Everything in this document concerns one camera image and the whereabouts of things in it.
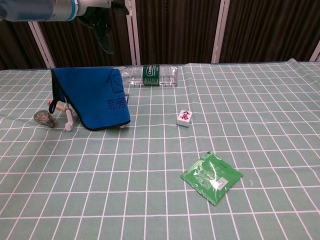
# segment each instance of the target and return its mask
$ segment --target dark curtain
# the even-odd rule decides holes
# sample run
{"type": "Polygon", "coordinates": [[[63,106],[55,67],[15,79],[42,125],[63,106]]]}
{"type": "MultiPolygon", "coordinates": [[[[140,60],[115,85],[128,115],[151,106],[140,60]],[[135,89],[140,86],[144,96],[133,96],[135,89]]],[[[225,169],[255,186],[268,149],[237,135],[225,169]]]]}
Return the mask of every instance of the dark curtain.
{"type": "Polygon", "coordinates": [[[0,21],[0,70],[41,68],[46,64],[28,23],[0,21]]]}
{"type": "Polygon", "coordinates": [[[70,22],[40,23],[57,68],[132,64],[126,15],[120,10],[109,13],[112,30],[107,39],[114,54],[104,52],[92,30],[77,18],[70,22]]]}
{"type": "Polygon", "coordinates": [[[320,0],[231,0],[221,63],[309,61],[320,40],[320,0]]]}
{"type": "Polygon", "coordinates": [[[220,0],[136,0],[141,64],[210,63],[220,0]]]}

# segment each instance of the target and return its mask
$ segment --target blue towel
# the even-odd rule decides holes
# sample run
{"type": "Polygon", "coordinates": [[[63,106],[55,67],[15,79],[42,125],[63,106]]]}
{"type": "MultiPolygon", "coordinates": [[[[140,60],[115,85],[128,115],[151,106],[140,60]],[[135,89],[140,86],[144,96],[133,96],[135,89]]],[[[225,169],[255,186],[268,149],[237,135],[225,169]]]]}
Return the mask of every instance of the blue towel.
{"type": "Polygon", "coordinates": [[[97,131],[126,125],[130,113],[123,81],[118,69],[109,67],[66,67],[51,70],[53,101],[49,112],[55,111],[58,101],[73,107],[82,125],[97,131]]]}

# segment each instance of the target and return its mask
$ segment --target plastic wrapper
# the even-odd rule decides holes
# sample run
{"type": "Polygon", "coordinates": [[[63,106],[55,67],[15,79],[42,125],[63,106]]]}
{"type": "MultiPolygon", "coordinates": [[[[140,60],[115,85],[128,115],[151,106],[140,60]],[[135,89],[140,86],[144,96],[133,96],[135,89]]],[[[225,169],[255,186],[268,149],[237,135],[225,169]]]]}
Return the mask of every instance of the plastic wrapper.
{"type": "Polygon", "coordinates": [[[215,206],[242,176],[214,153],[208,152],[190,166],[181,178],[215,206]]]}

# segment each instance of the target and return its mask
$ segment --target water bottle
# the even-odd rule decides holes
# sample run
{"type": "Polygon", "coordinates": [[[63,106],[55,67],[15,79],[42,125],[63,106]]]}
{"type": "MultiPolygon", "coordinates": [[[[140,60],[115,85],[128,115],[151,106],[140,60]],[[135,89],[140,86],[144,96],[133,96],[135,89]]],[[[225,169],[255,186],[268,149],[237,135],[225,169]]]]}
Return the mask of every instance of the water bottle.
{"type": "Polygon", "coordinates": [[[122,80],[134,86],[178,85],[178,68],[173,65],[137,65],[120,70],[122,80]]]}

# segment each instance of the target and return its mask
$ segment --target wooden stick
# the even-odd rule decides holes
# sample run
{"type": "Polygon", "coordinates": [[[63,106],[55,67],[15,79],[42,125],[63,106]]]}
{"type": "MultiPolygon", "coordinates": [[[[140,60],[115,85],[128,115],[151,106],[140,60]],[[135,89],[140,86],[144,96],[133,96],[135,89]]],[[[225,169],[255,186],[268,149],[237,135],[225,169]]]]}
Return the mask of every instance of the wooden stick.
{"type": "Polygon", "coordinates": [[[61,105],[59,105],[59,104],[57,104],[57,105],[55,106],[55,108],[56,108],[56,109],[59,109],[60,111],[63,111],[63,112],[65,112],[65,111],[67,110],[66,107],[61,106],[61,105]]]}

